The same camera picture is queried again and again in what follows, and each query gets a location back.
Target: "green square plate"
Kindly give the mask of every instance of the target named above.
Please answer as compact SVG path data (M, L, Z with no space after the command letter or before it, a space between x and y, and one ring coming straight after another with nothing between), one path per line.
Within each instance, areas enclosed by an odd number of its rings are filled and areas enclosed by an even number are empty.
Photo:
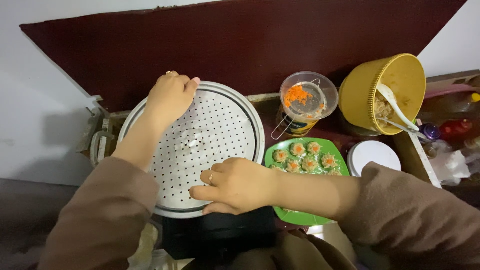
M340 152L338 151L338 149L336 148L336 146L329 140L319 139L319 138L293 138L293 139L290 139L290 140L286 140L286 141L277 143L276 145L267 149L267 151L265 152L265 166L270 167L270 165L274 164L278 167L281 167L282 169L285 169L285 164L286 164L285 162L278 163L278 162L275 162L273 160L273 151L276 150L276 149L282 149L282 150L285 150L286 152L288 152L288 158L294 159L294 160L300 160L303 157L308 155L307 150L305 150L306 153L303 156L295 157L290 153L289 147L293 143L302 143L303 146L305 147L305 149L307 149L307 144L309 142L317 142L321 146L320 153L318 155L314 155L314 157L318 161L319 166L315 170L310 172L311 174L325 174L329 170L332 170L330 168L325 169L322 166L322 161L320 160L321 157L324 154L330 153L332 155L335 155L336 162L337 162L337 164L340 168L340 172L342 173L342 175L350 175L348 173L347 165L345 164L345 161L343 160L343 157L340 154ZM308 172L306 172L303 169L300 169L300 173L308 173ZM323 225L323 224L328 224L328 223L333 223L334 222L330 219L315 216L315 215L308 214L308 213L303 213L303 212L298 212L298 211L285 211L278 206L274 206L274 210L275 210L275 213L277 214L277 216L281 220L283 220L285 222L288 222L288 223L292 223L292 224L315 226L315 225Z

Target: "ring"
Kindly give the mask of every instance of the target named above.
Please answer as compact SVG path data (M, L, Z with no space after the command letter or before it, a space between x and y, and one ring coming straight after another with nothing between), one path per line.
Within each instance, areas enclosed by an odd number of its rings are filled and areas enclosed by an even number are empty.
M213 176L214 173L215 173L215 172L212 172L212 174L208 177L208 180L210 181L210 184L213 184L213 183L212 183L212 176Z

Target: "grated carrot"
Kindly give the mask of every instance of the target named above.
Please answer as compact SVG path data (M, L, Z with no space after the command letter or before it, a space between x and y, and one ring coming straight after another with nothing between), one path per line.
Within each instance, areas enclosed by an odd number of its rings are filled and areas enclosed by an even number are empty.
M303 91L301 85L292 86L287 93L283 96L283 102L285 106L290 107L293 101L298 101L301 104L305 105L305 102L308 98L313 97L310 93Z

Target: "white lid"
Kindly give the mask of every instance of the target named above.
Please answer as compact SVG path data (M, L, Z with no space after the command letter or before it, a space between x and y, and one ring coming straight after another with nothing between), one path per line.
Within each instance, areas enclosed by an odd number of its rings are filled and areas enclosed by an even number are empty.
M347 156L347 165L352 176L361 176L361 170L370 161L397 171L401 170L396 153L388 145L378 141L357 143Z

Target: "yellow container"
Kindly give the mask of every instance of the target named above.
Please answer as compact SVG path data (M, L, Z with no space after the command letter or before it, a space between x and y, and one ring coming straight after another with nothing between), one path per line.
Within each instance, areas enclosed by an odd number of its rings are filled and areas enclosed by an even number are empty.
M353 125L394 135L402 130L388 125L380 127L373 113L377 84L381 82L392 89L398 107L408 120L417 116L425 95L425 73L420 61L412 54L363 63L345 78L340 86L338 106L345 119ZM405 125L394 113L393 122Z

